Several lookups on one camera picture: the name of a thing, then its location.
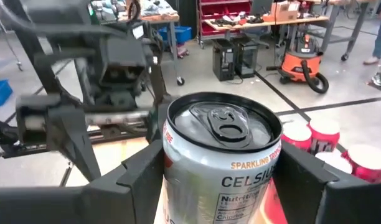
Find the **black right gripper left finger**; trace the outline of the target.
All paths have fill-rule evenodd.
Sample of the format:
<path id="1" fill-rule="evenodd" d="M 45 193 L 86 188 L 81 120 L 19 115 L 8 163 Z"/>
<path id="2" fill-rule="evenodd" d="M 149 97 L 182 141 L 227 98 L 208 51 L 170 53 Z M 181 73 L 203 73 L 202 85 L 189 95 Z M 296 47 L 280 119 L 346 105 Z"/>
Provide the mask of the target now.
<path id="1" fill-rule="evenodd" d="M 162 141 L 87 185 L 87 223 L 154 223 L 163 176 Z"/>

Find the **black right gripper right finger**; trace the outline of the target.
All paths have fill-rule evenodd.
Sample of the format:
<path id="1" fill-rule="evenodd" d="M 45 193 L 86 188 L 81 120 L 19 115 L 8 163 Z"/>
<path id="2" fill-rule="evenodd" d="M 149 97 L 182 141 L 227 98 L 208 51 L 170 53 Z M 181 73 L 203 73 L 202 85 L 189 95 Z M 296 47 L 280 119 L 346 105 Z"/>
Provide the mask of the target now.
<path id="1" fill-rule="evenodd" d="M 288 223 L 316 223 L 323 190 L 338 176 L 322 160 L 282 142 L 273 180 Z"/>

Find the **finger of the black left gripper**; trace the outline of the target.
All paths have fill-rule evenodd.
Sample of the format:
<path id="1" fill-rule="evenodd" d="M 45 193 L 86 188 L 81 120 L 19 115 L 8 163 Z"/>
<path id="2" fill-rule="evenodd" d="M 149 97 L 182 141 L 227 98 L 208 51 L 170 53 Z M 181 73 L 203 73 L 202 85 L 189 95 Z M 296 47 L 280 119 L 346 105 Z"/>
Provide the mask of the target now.
<path id="1" fill-rule="evenodd" d="M 59 151 L 72 161 L 88 181 L 101 177 L 88 135 L 84 110 L 74 106 L 47 110 L 47 148 Z"/>
<path id="2" fill-rule="evenodd" d="M 156 103 L 149 112 L 146 120 L 146 140 L 153 142 L 162 139 L 162 127 L 167 117 L 167 109 L 171 103 L 171 95 L 164 95 L 162 100 Z"/>

